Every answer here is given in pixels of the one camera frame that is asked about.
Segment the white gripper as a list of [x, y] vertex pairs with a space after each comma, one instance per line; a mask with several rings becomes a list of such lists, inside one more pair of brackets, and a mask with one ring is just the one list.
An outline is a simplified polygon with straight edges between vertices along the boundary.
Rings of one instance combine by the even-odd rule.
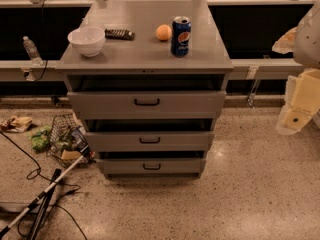
[[[288, 30], [272, 46], [272, 51], [287, 54], [293, 51], [296, 27]], [[286, 82], [285, 104], [281, 108], [276, 131], [281, 135], [300, 132], [320, 110], [320, 70], [306, 69]]]

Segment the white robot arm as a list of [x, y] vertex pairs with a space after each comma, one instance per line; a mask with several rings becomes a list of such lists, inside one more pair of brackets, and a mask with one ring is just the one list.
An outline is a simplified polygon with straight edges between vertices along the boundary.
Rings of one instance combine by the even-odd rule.
[[272, 50], [280, 54], [292, 52], [294, 61], [304, 67], [297, 77], [287, 79], [285, 104], [276, 124], [279, 134], [293, 135], [320, 110], [320, 1], [274, 43]]

